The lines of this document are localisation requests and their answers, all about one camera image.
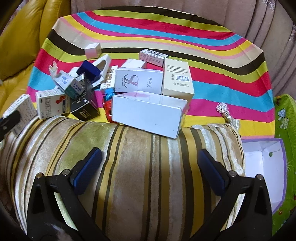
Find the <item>white red medicine box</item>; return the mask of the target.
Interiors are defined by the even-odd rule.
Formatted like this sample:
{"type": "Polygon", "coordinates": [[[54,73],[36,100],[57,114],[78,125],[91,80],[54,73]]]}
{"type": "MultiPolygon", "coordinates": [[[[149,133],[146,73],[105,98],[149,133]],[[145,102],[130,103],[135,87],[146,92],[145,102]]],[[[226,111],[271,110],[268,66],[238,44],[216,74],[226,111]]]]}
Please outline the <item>white red medicine box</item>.
{"type": "Polygon", "coordinates": [[[41,120],[70,112],[70,97],[60,89],[38,91],[35,96],[41,120]]]}

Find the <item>teal white medicine box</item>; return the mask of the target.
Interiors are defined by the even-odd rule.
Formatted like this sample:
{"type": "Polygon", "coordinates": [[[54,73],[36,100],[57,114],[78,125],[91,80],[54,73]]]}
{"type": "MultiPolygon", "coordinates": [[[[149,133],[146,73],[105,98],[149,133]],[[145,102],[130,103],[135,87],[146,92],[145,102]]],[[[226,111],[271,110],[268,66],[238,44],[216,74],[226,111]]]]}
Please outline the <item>teal white medicine box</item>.
{"type": "Polygon", "coordinates": [[[58,70],[57,63],[49,65],[50,75],[55,84],[71,99],[77,100],[84,92],[83,85],[73,76],[63,70],[58,70]]]}

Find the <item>small white pink medicine box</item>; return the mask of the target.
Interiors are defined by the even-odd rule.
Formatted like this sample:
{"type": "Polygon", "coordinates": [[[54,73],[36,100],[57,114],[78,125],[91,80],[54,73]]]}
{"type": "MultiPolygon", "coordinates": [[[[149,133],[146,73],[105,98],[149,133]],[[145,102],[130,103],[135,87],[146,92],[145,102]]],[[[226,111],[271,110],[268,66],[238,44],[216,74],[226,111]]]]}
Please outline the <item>small white pink medicine box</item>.
{"type": "Polygon", "coordinates": [[[145,61],[147,63],[163,67],[165,59],[169,56],[160,52],[156,52],[149,49],[144,49],[139,52],[139,60],[145,61]]]}

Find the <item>yellow leather sofa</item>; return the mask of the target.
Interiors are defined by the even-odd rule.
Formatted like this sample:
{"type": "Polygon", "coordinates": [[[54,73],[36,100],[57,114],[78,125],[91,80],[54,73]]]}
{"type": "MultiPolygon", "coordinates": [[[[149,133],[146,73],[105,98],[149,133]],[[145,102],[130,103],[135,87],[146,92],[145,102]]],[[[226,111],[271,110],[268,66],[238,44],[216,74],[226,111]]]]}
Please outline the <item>yellow leather sofa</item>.
{"type": "Polygon", "coordinates": [[[26,93],[38,52],[70,1],[27,1],[1,34],[1,113],[26,93]]]}

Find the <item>large white box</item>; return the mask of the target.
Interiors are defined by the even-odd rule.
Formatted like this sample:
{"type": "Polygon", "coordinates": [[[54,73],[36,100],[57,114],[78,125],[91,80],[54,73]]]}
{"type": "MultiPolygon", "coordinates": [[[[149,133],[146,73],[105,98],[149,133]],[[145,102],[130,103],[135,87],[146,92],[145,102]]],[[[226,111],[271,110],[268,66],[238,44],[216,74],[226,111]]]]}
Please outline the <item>large white box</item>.
{"type": "Polygon", "coordinates": [[[177,138],[189,109],[184,99],[143,91],[112,97],[112,120],[167,138],[177,138]]]}

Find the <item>white text medicine box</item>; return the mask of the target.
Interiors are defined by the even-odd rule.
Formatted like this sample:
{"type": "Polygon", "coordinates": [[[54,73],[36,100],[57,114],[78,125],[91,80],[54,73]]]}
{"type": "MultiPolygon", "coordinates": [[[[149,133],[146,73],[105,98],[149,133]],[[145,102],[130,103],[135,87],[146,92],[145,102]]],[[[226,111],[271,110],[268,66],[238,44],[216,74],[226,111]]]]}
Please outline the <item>white text medicine box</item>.
{"type": "Polygon", "coordinates": [[[20,120],[12,127],[11,132],[18,137],[26,125],[37,115],[29,94],[22,94],[15,100],[10,107],[3,113],[3,118],[13,120],[13,112],[20,114],[20,120]]]}

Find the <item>black shaver box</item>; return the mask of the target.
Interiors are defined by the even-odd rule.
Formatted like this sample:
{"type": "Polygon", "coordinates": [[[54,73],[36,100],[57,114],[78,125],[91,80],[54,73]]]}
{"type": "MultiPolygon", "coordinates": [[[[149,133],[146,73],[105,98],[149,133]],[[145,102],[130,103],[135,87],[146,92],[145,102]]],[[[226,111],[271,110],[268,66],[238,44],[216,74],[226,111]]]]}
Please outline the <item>black shaver box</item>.
{"type": "Polygon", "coordinates": [[[84,92],[77,100],[71,100],[70,113],[81,121],[88,121],[100,115],[95,91],[85,73],[78,75],[76,79],[84,87],[84,92]]]}

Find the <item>red toy car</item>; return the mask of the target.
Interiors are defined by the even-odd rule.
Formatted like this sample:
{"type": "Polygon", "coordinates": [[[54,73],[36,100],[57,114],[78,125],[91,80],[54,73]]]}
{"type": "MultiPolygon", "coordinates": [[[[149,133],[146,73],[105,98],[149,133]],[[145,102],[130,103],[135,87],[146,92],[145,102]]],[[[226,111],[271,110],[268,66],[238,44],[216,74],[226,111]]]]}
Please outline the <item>red toy car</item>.
{"type": "Polygon", "coordinates": [[[115,92],[113,88],[106,89],[103,95],[102,105],[105,110],[106,118],[110,123],[114,123],[114,121],[112,120],[112,97],[114,95],[115,92]]]}

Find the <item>white box with S logo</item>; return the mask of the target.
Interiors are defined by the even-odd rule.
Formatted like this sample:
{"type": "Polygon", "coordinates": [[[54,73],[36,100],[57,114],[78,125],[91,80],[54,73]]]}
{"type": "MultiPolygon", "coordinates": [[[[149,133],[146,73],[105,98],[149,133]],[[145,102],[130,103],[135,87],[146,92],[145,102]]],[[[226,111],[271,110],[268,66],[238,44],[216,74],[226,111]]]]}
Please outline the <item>white box with S logo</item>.
{"type": "Polygon", "coordinates": [[[143,68],[117,68],[115,92],[144,91],[161,94],[164,73],[161,70],[143,68]]]}

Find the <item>white box behind logo box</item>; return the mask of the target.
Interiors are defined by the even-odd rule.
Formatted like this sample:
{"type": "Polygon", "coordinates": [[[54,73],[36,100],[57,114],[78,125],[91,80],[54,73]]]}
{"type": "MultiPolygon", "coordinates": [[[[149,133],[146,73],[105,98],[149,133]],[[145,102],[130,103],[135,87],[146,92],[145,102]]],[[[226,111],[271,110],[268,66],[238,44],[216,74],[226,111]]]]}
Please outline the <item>white box behind logo box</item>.
{"type": "Polygon", "coordinates": [[[146,68],[147,62],[138,59],[127,59],[121,68],[146,68]]]}

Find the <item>dark blue small box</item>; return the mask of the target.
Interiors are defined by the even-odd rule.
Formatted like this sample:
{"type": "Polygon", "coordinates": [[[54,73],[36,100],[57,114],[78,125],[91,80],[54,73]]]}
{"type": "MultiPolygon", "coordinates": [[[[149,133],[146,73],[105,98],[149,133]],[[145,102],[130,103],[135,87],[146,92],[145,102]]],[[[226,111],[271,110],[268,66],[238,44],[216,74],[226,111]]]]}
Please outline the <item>dark blue small box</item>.
{"type": "Polygon", "coordinates": [[[85,77],[88,80],[90,80],[91,82],[94,82],[100,76],[101,71],[89,61],[84,60],[83,63],[78,68],[78,70],[76,71],[76,73],[78,75],[84,73],[85,77]]]}

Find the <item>striped velvet cushion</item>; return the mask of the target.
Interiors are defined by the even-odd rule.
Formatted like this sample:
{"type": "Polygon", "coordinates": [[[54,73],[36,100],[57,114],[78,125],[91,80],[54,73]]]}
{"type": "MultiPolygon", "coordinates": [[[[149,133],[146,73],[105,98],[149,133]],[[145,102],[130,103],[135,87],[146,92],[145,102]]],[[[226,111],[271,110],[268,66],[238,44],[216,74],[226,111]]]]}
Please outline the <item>striped velvet cushion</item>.
{"type": "Polygon", "coordinates": [[[172,139],[113,123],[34,118],[1,149],[1,199],[21,229],[36,174],[71,169],[94,147],[102,162],[79,199],[111,240],[187,240],[202,226],[219,199],[202,179],[201,149],[244,175],[241,137],[228,124],[182,128],[172,139]]]}

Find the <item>white cushion tassel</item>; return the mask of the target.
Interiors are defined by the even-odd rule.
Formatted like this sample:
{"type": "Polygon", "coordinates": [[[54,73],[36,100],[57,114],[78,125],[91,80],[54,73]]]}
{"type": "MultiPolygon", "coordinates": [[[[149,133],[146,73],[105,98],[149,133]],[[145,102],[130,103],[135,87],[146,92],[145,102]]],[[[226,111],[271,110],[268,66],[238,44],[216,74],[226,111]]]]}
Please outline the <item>white cushion tassel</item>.
{"type": "Polygon", "coordinates": [[[237,131],[239,131],[240,121],[232,117],[226,103],[219,102],[216,106],[216,110],[222,115],[226,123],[232,125],[237,131]]]}

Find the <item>striped colourful cloth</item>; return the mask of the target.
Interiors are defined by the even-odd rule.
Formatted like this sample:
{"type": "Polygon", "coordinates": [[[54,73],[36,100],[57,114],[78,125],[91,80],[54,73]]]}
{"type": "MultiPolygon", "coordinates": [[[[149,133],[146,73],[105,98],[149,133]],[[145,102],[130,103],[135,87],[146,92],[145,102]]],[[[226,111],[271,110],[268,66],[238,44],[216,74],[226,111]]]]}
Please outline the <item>striped colourful cloth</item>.
{"type": "Polygon", "coordinates": [[[143,49],[185,61],[195,94],[185,126],[222,123],[216,111],[228,104],[243,138],[273,137],[275,112],[262,49],[227,28],[195,15],[154,7],[116,7],[59,18],[37,55],[27,93],[54,88],[48,67],[69,72],[85,60],[84,48],[99,42],[112,65],[137,59],[143,49]]]}

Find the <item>cream barcode box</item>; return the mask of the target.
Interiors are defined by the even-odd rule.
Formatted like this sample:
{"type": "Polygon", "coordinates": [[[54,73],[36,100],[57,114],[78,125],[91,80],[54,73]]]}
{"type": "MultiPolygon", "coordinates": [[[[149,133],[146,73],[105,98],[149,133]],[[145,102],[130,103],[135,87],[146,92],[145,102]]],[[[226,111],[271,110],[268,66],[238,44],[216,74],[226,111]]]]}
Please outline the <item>cream barcode box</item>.
{"type": "Polygon", "coordinates": [[[189,104],[195,94],[189,64],[167,58],[163,71],[162,95],[184,99],[189,104]]]}

